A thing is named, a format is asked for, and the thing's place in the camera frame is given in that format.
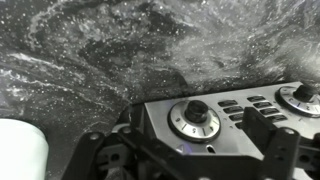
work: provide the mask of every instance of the white cylinder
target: white cylinder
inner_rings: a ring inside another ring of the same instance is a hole
[[[31,124],[0,119],[0,179],[44,180],[49,146]]]

